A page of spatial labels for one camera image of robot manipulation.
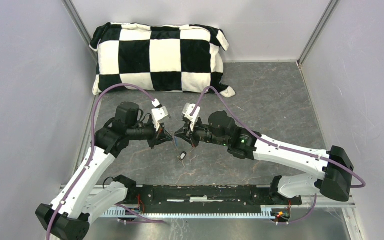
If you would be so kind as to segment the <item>black key fob tag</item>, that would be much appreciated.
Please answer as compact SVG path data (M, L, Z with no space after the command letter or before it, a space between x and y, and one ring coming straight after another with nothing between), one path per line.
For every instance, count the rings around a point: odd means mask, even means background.
M178 160L182 162L186 158L186 156L187 156L187 153L185 151L183 151L178 156Z

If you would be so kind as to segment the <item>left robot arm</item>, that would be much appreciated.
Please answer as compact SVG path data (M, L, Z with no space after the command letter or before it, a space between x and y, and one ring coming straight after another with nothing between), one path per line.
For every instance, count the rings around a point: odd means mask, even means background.
M172 141L164 129L163 121L170 116L165 106L153 108L147 122L141 120L142 115L136 103L121 103L115 116L94 134L86 160L62 192L50 204L38 206L35 214L46 230L46 239L55 236L61 240L82 240L90 226L112 206L136 200L137 190L132 184L117 180L94 197L90 193L131 141L147 141L151 149Z

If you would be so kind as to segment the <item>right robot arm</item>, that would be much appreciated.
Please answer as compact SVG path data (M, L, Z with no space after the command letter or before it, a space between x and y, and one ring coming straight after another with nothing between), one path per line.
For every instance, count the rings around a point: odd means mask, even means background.
M238 159L271 162L301 171L299 175L273 179L268 196L275 204L301 195L321 194L337 202L350 198L354 166L342 147L311 149L277 141L237 126L225 111L212 113L207 124L201 118L185 118L184 122L174 135L194 148L201 142L224 146Z

